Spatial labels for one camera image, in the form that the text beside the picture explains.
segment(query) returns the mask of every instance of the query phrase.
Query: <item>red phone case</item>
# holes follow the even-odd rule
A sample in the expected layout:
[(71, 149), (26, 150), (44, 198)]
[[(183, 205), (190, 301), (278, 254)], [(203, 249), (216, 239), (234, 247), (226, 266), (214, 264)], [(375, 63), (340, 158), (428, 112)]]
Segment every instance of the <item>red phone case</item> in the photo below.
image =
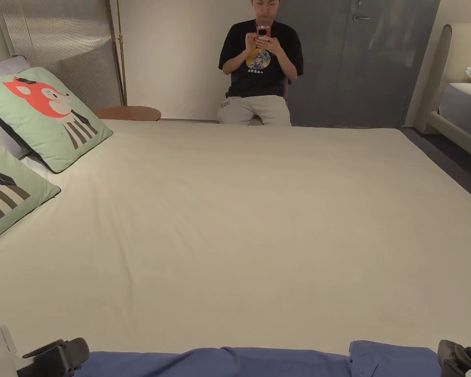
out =
[(271, 38), (270, 36), (271, 27), (270, 26), (257, 26), (257, 35), (258, 39)]

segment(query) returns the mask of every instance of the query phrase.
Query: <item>black t-shirt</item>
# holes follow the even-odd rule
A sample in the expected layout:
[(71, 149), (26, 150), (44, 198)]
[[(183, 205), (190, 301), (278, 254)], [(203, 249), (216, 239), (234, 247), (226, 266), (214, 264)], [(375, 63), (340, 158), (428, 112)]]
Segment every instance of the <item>black t-shirt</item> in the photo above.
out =
[[(241, 22), (231, 27), (223, 45), (219, 69), (246, 48), (246, 35), (256, 33), (255, 20)], [(271, 37), (277, 38), (286, 56), (295, 65), (298, 76), (303, 75), (302, 46), (296, 31), (290, 26), (274, 21)], [(237, 70), (232, 72), (229, 97), (284, 96), (285, 75), (274, 54), (256, 49)]]

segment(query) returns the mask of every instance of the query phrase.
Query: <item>beige bed sheet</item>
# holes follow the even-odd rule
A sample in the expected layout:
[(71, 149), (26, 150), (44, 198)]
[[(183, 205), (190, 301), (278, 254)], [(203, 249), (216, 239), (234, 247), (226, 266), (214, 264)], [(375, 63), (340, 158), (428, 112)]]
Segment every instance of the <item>beige bed sheet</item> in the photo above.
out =
[(471, 196), (399, 131), (108, 125), (0, 237), (20, 352), (471, 345)]

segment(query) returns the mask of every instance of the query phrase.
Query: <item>wooden side table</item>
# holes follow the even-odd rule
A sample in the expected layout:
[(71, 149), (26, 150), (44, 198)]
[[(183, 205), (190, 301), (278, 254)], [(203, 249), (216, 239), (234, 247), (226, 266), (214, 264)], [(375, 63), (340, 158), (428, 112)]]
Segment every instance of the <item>wooden side table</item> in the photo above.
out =
[(104, 108), (95, 112), (99, 119), (114, 119), (117, 121), (156, 122), (162, 117), (159, 110), (146, 106), (120, 106)]

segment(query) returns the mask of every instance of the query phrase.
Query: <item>green pillow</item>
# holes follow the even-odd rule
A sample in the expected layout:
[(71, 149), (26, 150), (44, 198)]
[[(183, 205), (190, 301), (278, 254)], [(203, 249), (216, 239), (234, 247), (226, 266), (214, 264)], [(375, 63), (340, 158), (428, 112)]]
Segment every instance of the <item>green pillow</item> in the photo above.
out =
[(0, 146), (0, 234), (60, 191)]
[(112, 131), (51, 72), (0, 76), (0, 124), (59, 173)]

